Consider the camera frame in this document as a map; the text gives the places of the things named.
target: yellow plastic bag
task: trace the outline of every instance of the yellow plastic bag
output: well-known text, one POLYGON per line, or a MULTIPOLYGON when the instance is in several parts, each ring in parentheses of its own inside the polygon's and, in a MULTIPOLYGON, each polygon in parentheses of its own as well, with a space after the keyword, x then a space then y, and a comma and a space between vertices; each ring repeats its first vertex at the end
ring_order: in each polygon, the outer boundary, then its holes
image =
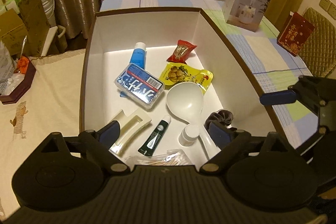
POLYGON ((165 85, 175 85, 181 82, 193 82, 199 85, 203 94, 207 91, 213 78, 212 72, 195 69, 183 63, 168 63, 161 73, 160 80, 165 85))

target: quilted chair back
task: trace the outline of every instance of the quilted chair back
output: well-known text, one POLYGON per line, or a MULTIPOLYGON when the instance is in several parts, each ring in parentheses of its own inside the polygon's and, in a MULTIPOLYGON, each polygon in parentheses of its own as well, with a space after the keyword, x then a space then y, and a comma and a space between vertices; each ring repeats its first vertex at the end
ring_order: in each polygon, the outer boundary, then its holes
POLYGON ((299 55, 313 76, 326 77, 336 66, 335 27, 311 7, 303 17, 315 26, 315 30, 305 42, 299 55))

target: wall socket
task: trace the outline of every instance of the wall socket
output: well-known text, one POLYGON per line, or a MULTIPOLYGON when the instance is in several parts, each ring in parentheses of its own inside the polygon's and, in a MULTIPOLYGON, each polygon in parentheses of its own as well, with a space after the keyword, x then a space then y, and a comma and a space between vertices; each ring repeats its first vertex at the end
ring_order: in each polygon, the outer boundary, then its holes
POLYGON ((330 0, 320 0, 319 5, 323 10, 328 11, 330 4, 331 4, 330 0))
POLYGON ((328 14, 336 20, 336 5, 331 3, 329 9, 328 9, 328 14))

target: red box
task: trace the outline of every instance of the red box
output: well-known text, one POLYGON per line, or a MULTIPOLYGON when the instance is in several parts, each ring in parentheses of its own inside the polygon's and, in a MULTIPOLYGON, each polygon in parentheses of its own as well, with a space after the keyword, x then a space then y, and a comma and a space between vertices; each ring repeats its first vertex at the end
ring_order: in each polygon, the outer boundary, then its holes
POLYGON ((32 85, 35 72, 36 68, 31 62, 29 62, 23 81, 11 92, 10 95, 0 96, 0 101, 4 105, 15 104, 32 85))
POLYGON ((278 36, 278 44, 291 55, 297 56, 315 27, 298 13, 289 16, 284 31, 278 36))

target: white bottle cap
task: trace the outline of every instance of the white bottle cap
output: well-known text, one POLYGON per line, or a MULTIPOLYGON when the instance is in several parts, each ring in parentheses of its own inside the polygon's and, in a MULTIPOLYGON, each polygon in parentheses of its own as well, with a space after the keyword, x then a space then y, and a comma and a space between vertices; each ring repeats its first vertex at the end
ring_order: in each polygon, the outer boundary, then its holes
POLYGON ((169 115, 166 115, 166 116, 163 117, 162 121, 165 121, 165 122, 167 122, 168 124, 170 124, 170 122, 171 122, 171 117, 170 117, 169 115))
POLYGON ((137 44, 135 44, 134 48, 140 48, 146 51, 146 44, 143 42, 138 42, 137 44))
POLYGON ((200 134, 200 128, 196 124, 188 124, 182 131, 183 137, 188 141, 194 141, 200 134))

